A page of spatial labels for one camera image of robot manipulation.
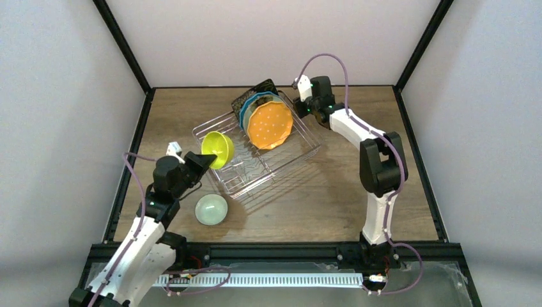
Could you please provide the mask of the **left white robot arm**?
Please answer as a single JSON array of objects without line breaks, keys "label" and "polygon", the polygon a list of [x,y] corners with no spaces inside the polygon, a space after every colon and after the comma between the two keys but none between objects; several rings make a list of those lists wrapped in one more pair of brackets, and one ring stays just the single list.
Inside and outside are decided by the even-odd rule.
[{"label": "left white robot arm", "polygon": [[138,306],[160,275],[183,262],[186,238],[168,232],[184,192],[200,182],[215,154],[186,153],[156,160],[153,182],[126,237],[107,265],[85,288],[75,288],[69,306]]}]

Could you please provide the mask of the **light blue floral plate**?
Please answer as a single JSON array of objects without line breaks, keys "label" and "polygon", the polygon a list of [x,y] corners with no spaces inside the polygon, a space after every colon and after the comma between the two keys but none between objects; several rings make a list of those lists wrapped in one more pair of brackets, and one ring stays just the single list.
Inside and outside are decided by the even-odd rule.
[{"label": "light blue floral plate", "polygon": [[247,109],[245,110],[243,119],[242,119],[242,128],[246,129],[249,126],[249,119],[253,112],[259,107],[262,106],[268,102],[281,102],[283,103],[284,100],[276,95],[262,95],[258,98],[256,98],[253,102],[251,102]]}]

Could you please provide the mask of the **yellow-green small bowl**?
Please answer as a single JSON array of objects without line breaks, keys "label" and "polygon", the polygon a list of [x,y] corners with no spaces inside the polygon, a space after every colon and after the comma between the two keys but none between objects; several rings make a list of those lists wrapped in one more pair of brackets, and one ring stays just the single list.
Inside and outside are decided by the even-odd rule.
[{"label": "yellow-green small bowl", "polygon": [[216,159],[212,162],[211,169],[221,169],[234,157],[235,147],[233,141],[225,134],[211,131],[205,135],[201,143],[203,155],[213,154]]}]

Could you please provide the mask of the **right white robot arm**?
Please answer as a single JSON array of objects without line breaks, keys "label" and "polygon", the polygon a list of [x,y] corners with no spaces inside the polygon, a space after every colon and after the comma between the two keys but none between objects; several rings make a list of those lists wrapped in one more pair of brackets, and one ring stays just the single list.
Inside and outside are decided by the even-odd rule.
[{"label": "right white robot arm", "polygon": [[359,118],[345,102],[337,103],[327,76],[294,79],[298,98],[293,103],[300,117],[309,114],[359,150],[359,176],[368,196],[362,236],[371,246],[391,239],[391,216],[398,194],[408,178],[400,135],[384,132]]}]

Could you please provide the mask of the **metal wire dish rack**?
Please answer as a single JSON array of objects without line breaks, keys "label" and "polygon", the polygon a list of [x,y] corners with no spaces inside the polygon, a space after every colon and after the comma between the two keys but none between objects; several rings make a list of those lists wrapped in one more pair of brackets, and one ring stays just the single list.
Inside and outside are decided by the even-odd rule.
[{"label": "metal wire dish rack", "polygon": [[213,182],[231,198],[269,186],[280,176],[299,168],[321,147],[318,137],[296,114],[293,114],[291,134],[272,150],[252,145],[232,111],[196,126],[192,135],[200,145],[211,131],[223,133],[235,146],[234,157],[225,167],[209,171]]}]

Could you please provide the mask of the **black floral square plate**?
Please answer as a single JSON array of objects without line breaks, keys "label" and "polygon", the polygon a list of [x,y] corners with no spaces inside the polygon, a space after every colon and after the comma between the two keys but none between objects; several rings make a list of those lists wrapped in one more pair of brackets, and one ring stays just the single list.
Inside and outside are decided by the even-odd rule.
[{"label": "black floral square plate", "polygon": [[245,91],[243,94],[241,94],[239,97],[235,98],[231,103],[231,108],[233,110],[233,113],[238,121],[241,120],[241,110],[246,103],[246,101],[253,97],[256,94],[259,93],[266,93],[270,92],[273,94],[278,94],[278,90],[271,79],[265,79],[264,81],[256,84],[255,86],[249,88],[247,91]]}]

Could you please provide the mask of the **orange plate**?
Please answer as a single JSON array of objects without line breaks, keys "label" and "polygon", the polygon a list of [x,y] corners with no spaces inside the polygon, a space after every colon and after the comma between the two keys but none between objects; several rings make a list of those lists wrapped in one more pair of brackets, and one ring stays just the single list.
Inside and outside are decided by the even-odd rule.
[{"label": "orange plate", "polygon": [[284,102],[267,102],[250,115],[245,132],[252,145],[272,150],[282,145],[293,128],[293,115]]}]

